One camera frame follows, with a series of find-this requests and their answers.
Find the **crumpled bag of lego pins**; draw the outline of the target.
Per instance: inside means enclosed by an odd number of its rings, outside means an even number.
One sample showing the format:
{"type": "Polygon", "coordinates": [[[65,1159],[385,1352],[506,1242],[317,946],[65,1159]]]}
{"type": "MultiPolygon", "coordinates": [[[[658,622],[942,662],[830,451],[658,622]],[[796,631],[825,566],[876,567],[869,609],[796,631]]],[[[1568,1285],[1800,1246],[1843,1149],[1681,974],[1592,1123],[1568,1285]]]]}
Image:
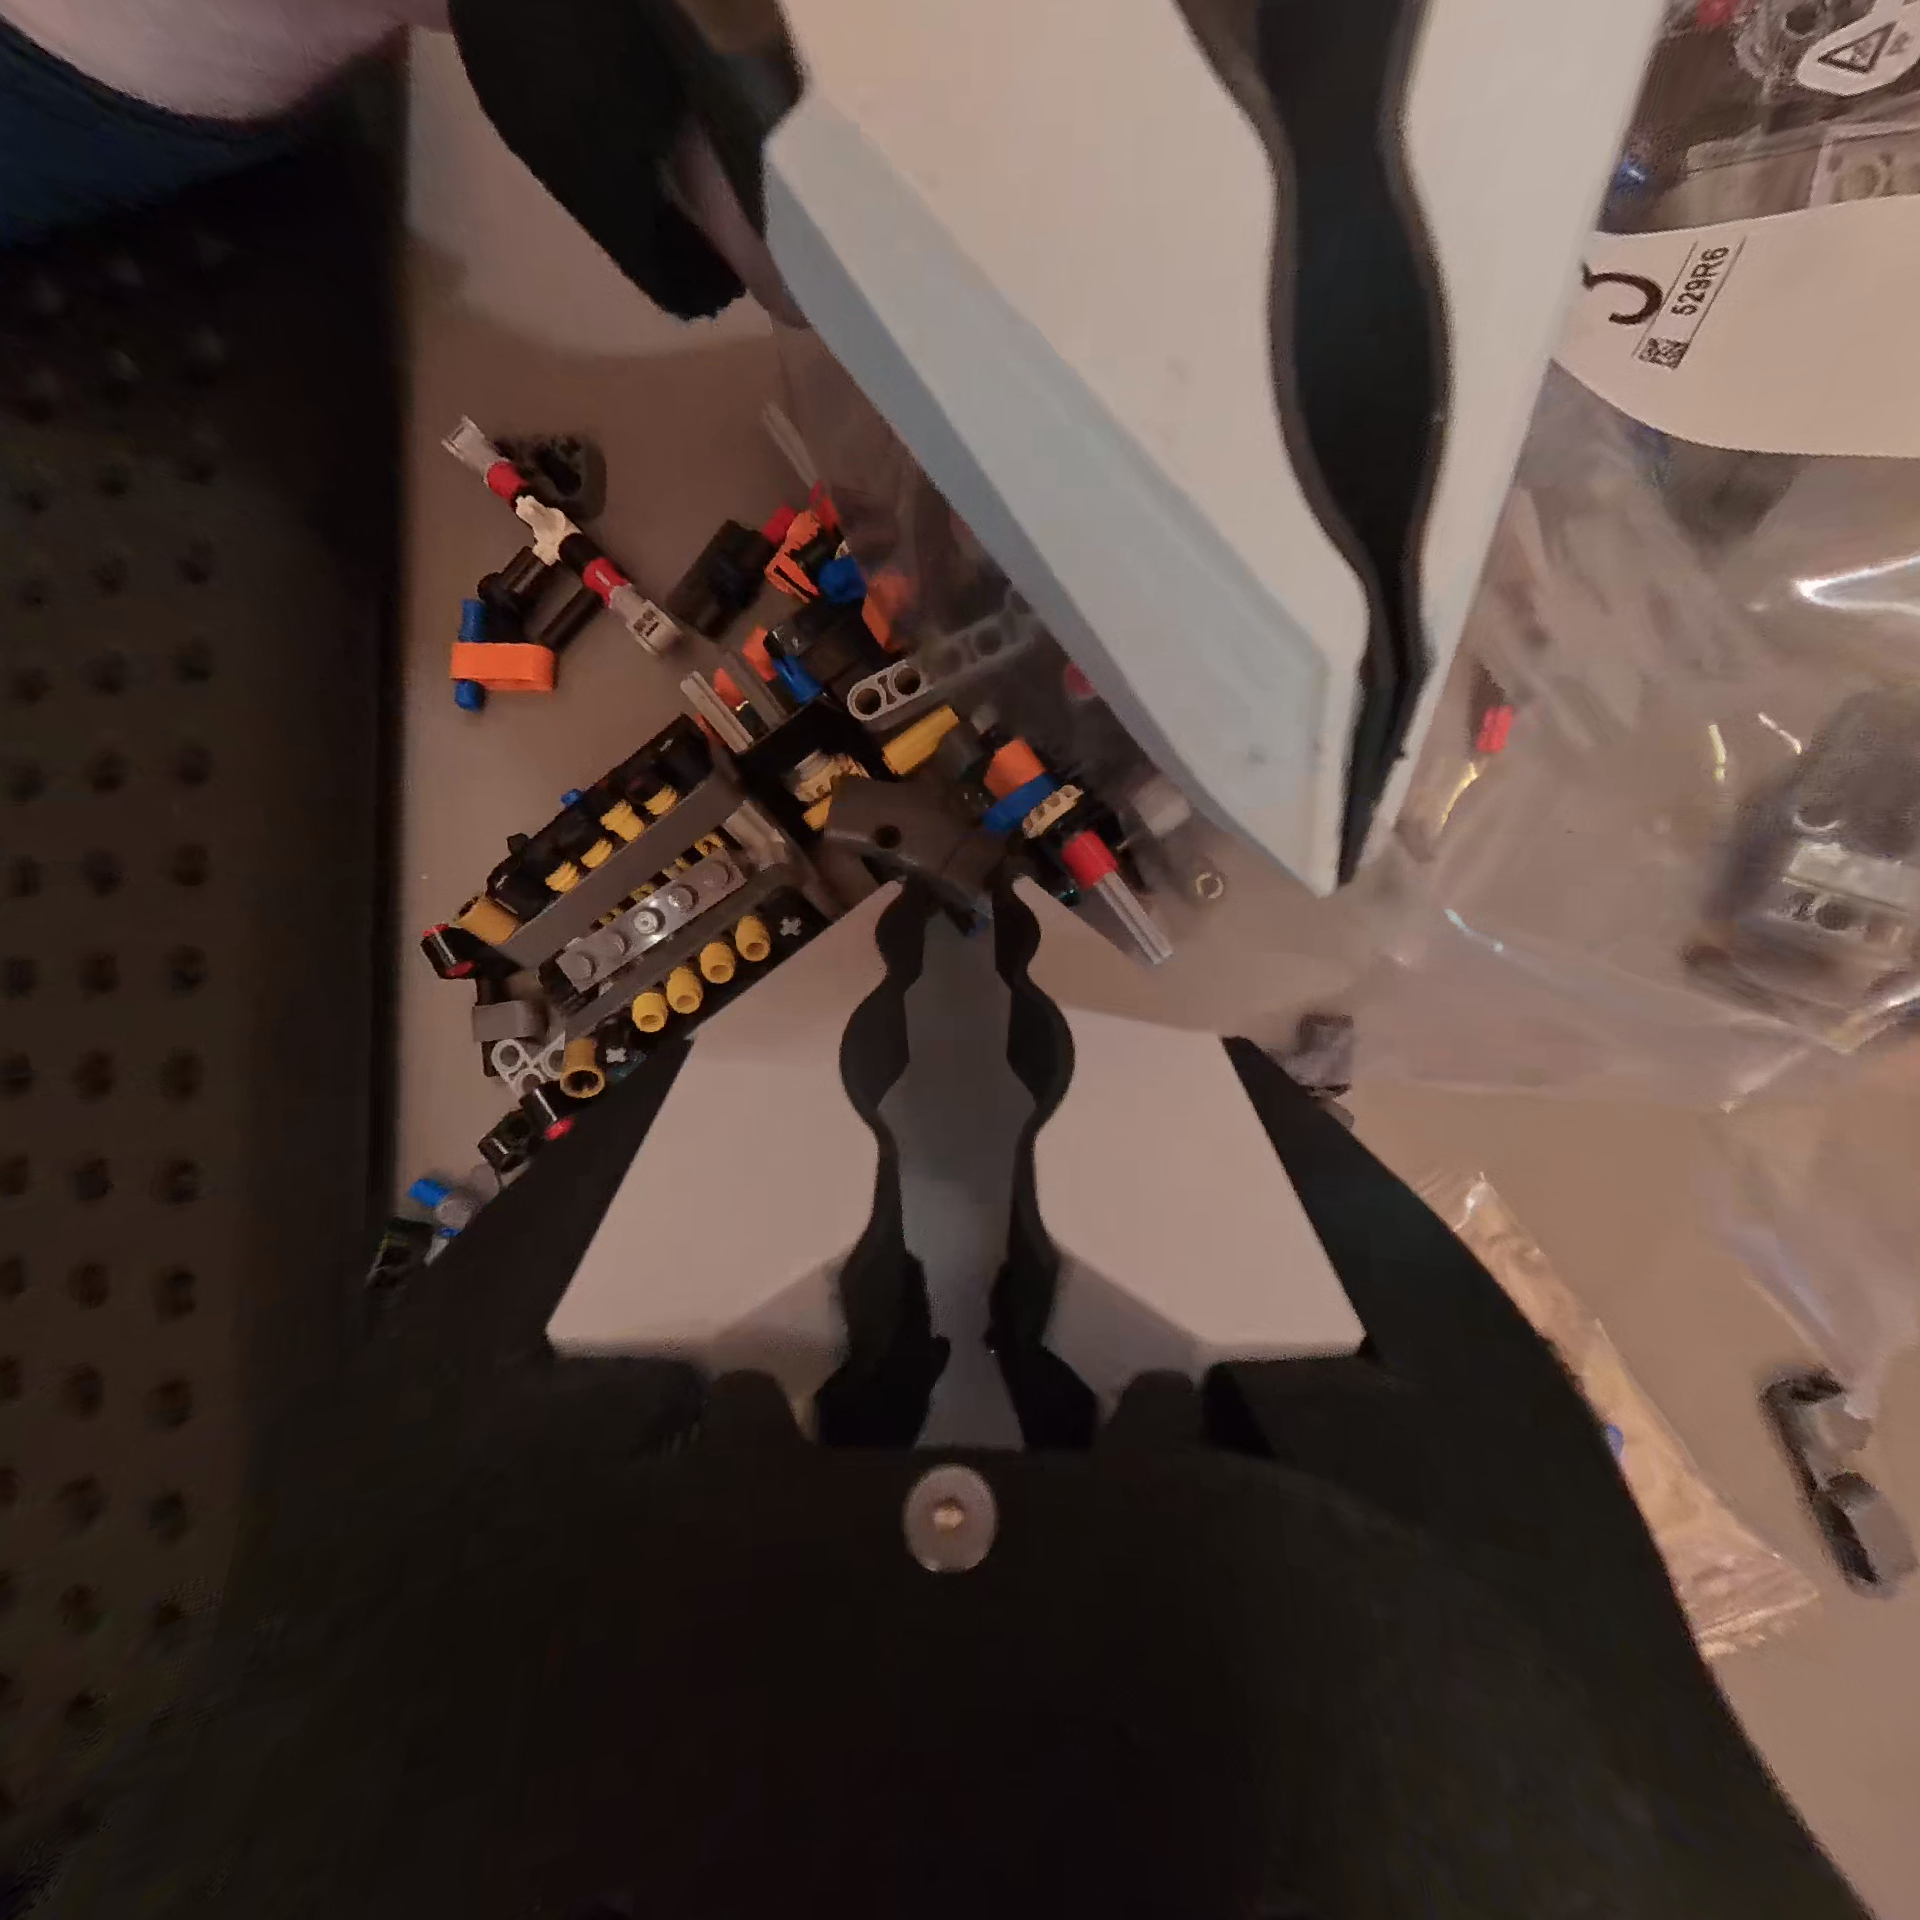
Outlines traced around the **crumpled bag of lego pins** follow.
{"type": "Polygon", "coordinates": [[[1725,1505],[1645,1399],[1603,1317],[1564,1285],[1490,1178],[1428,1176],[1416,1190],[1583,1387],[1661,1552],[1697,1650],[1722,1661],[1808,1620],[1819,1587],[1725,1505]]]}

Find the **person's left hand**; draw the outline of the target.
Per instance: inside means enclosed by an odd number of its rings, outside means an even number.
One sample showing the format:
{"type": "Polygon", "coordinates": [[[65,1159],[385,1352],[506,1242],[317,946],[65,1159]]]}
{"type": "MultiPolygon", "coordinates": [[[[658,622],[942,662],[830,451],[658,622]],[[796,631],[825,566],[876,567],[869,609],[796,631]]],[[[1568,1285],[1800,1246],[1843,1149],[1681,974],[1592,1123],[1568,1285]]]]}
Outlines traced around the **person's left hand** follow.
{"type": "Polygon", "coordinates": [[[743,289],[774,316],[786,292],[779,270],[698,128],[677,134],[669,177],[702,241],[731,264],[743,289]]]}

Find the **grey lego wedge blue pin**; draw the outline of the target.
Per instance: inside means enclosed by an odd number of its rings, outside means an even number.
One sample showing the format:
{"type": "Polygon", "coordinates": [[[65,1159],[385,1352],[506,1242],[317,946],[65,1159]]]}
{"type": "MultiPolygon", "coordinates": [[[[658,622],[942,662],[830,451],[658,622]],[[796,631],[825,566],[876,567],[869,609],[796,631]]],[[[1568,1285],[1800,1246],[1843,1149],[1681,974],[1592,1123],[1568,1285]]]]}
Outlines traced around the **grey lego wedge blue pin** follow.
{"type": "Polygon", "coordinates": [[[493,1165],[471,1165],[460,1178],[419,1176],[409,1185],[409,1205],[423,1215],[427,1258],[460,1238],[499,1197],[499,1176],[493,1165]]]}

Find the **black lego brick red pin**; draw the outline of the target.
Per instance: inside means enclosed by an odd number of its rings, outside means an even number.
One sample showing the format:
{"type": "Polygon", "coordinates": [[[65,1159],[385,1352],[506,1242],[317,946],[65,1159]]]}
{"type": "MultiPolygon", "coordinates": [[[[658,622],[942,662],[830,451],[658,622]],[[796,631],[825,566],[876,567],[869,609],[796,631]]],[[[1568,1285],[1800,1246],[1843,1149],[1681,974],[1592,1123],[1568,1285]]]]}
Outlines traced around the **black lego brick red pin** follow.
{"type": "Polygon", "coordinates": [[[796,509],[774,509],[758,524],[726,519],[663,604],[673,629],[702,642],[731,637],[733,621],[753,609],[769,591],[769,566],[774,566],[791,523],[796,509]]]}

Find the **grey curved lego panel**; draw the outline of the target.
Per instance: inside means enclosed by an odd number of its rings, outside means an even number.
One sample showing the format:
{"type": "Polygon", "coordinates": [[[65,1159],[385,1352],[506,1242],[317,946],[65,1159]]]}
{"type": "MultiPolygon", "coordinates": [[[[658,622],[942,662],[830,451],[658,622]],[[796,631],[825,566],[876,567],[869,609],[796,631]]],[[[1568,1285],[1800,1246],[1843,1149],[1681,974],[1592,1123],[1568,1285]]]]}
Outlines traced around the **grey curved lego panel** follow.
{"type": "Polygon", "coordinates": [[[1855,1596],[1886,1596],[1886,1556],[1875,1546],[1882,1496],[1855,1474],[1870,1422],[1850,1406],[1840,1378],[1816,1367],[1773,1372],[1757,1403],[1836,1574],[1855,1596]]]}

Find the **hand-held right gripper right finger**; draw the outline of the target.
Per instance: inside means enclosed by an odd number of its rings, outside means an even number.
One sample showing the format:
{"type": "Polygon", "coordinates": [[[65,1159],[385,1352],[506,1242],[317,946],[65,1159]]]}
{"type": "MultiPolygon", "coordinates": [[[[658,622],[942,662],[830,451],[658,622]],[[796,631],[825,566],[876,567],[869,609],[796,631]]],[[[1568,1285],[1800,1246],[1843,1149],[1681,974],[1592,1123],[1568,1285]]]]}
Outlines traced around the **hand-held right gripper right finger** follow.
{"type": "Polygon", "coordinates": [[[986,1352],[1028,1451],[1081,1451],[1153,1372],[1347,1362],[1364,1327],[1227,1038],[1102,1015],[1063,967],[1102,940],[997,885],[1014,1149],[986,1352]]]}

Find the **clear bag grey lego pieces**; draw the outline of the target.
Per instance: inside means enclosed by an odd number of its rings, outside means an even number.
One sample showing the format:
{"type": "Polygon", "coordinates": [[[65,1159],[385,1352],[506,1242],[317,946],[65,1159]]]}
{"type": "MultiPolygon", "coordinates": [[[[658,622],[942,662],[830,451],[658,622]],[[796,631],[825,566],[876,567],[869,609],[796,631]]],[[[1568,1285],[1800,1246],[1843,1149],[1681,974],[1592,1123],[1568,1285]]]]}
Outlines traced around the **clear bag grey lego pieces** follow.
{"type": "Polygon", "coordinates": [[[1914,1050],[1914,459],[1551,371],[1360,928],[1360,1085],[1732,1106],[1914,1050]]]}

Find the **pile of loose lego pieces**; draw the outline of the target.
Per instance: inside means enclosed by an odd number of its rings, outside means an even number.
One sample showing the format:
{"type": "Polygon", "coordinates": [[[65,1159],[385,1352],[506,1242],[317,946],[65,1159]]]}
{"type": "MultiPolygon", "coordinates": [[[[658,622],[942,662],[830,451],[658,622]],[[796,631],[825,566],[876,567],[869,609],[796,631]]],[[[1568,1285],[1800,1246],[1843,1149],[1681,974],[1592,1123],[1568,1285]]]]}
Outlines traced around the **pile of loose lego pieces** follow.
{"type": "Polygon", "coordinates": [[[1160,967],[1174,928],[1229,895],[1187,796],[1121,743],[1019,591],[974,591],[974,615],[928,637],[909,637],[913,608],[913,580],[857,566],[830,498],[810,492],[753,609],[722,642],[684,637],[712,658],[686,672],[684,710],[733,756],[787,714],[840,714],[873,780],[957,794],[1004,868],[1160,967]]]}

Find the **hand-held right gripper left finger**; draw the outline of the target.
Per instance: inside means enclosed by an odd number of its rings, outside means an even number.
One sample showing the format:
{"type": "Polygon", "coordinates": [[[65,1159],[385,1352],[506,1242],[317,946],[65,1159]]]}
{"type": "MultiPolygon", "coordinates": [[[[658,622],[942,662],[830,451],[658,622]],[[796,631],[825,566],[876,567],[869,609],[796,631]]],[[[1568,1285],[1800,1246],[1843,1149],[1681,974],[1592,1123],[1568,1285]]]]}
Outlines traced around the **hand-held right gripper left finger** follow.
{"type": "Polygon", "coordinates": [[[925,1430],[925,1267],[880,1104],[909,1070],[925,885],[887,883],[702,1020],[546,1345],[769,1372],[825,1446],[925,1430]]]}

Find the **red black axle lego assembly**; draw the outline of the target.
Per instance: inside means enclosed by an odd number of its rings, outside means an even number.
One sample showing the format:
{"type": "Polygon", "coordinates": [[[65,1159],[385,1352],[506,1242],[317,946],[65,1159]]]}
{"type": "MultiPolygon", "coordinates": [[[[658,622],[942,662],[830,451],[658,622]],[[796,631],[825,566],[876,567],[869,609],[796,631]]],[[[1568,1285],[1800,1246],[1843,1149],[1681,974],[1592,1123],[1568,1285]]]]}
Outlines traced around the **red black axle lego assembly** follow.
{"type": "Polygon", "coordinates": [[[600,550],[591,519],[607,492],[607,464],[587,438],[493,442],[473,418],[442,442],[526,524],[515,566],[480,585],[493,643],[561,651],[574,631],[609,615],[638,649],[669,658],[684,629],[600,550]]]}

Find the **person's left forearm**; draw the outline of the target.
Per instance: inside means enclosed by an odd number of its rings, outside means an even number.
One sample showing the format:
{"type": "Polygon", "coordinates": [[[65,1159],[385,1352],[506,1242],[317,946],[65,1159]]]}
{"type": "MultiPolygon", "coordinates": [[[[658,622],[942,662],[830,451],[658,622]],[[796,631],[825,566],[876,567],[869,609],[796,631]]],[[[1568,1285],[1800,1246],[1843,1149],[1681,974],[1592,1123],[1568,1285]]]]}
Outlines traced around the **person's left forearm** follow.
{"type": "Polygon", "coordinates": [[[445,26],[445,0],[10,0],[0,241],[251,168],[356,58],[445,26]]]}

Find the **orange lego beam blue pins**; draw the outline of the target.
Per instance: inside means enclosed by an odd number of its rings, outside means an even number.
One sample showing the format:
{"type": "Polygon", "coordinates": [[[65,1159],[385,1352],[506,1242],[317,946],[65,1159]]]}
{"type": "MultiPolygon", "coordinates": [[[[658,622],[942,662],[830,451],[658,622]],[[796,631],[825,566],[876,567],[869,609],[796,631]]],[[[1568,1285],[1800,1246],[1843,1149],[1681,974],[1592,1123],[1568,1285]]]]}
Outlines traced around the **orange lego beam blue pins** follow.
{"type": "Polygon", "coordinates": [[[487,598],[471,593],[459,608],[445,679],[459,714],[484,714],[498,696],[546,699],[561,666],[552,643],[521,637],[508,609],[498,609],[487,598]]]}

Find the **black lego chassis assembly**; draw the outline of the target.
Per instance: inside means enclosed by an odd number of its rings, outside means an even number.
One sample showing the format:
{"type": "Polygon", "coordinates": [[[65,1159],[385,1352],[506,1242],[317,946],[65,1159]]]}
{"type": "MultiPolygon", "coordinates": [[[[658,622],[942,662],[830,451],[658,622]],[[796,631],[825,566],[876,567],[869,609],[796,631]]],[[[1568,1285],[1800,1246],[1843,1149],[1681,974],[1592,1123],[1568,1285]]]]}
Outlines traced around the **black lego chassis assembly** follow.
{"type": "Polygon", "coordinates": [[[873,756],[821,704],[739,756],[698,714],[673,716],[508,834],[484,885],[423,928],[427,970],[471,994],[484,1074],[484,1041],[566,1038],[561,1085],[508,1099],[487,1074],[506,1116],[473,1159],[499,1185],[663,1041],[693,1038],[840,921],[813,868],[816,828],[830,789],[869,775],[873,756]]]}

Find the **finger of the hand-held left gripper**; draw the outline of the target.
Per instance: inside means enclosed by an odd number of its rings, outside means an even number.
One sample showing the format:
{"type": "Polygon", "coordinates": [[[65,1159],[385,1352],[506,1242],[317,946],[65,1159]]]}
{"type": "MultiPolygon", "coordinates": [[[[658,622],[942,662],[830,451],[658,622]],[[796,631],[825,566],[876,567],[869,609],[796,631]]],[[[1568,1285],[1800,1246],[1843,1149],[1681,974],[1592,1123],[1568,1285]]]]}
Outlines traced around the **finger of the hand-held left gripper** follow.
{"type": "Polygon", "coordinates": [[[1419,524],[1428,679],[1360,862],[1384,853],[1412,794],[1661,15],[1658,0],[1419,15],[1402,160],[1451,322],[1451,390],[1419,524]]]}
{"type": "Polygon", "coordinates": [[[771,245],[1187,794],[1317,895],[1402,756],[1402,4],[779,4],[771,245]]]}

